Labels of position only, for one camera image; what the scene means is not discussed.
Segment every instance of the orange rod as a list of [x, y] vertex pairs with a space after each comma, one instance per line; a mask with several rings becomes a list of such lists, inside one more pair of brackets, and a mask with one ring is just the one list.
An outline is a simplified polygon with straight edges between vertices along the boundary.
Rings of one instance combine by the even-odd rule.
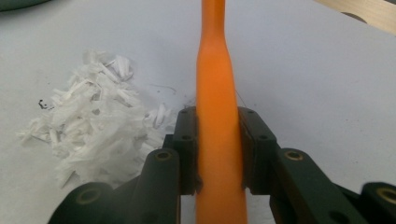
[[197, 224], [248, 222], [233, 69], [224, 35], [224, 0], [202, 1], [197, 59]]

